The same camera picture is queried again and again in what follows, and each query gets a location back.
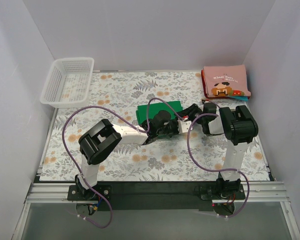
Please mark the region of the green t shirt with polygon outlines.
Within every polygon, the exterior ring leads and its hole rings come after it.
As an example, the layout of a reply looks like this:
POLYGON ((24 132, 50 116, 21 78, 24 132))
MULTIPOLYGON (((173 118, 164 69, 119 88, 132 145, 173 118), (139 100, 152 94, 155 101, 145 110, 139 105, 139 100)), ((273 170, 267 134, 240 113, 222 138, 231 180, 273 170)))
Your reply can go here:
MULTIPOLYGON (((181 105, 180 101, 170 101, 168 102, 168 105, 175 111, 180 112, 183 110, 183 107, 181 105)), ((164 103, 151 103, 149 107, 149 118, 152 119, 160 110, 167 111, 172 117, 176 117, 174 115, 174 112, 164 103)), ((147 112, 147 105, 139 105, 136 110, 136 116, 138 124, 142 124, 146 121, 146 112, 147 112)))

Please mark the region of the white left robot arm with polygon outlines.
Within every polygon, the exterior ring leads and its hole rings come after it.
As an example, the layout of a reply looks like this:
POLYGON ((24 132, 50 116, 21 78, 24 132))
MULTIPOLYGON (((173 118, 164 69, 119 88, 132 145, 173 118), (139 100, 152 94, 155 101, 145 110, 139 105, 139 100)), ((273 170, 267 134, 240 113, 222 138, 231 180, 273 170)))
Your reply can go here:
POLYGON ((107 159, 118 145, 148 145, 158 138, 173 137, 182 133, 178 117, 172 119, 169 112, 160 110, 141 126, 113 125, 103 119, 80 139, 81 173, 75 177, 79 194, 86 200, 96 195, 99 165, 107 159))

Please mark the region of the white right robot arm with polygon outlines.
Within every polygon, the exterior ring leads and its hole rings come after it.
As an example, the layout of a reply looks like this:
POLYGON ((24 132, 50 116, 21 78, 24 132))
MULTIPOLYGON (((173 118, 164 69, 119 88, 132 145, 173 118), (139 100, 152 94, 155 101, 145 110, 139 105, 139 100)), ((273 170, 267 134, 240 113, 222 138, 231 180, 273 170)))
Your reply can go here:
POLYGON ((178 112, 178 115, 191 121, 191 127, 197 123, 201 125, 207 136, 223 134, 227 139, 225 161, 214 182, 198 186, 198 193, 202 200, 234 200, 245 199, 241 185, 241 166, 249 144, 258 135, 259 128, 252 114, 245 105, 235 109, 218 107, 208 102, 202 106, 193 104, 178 112))

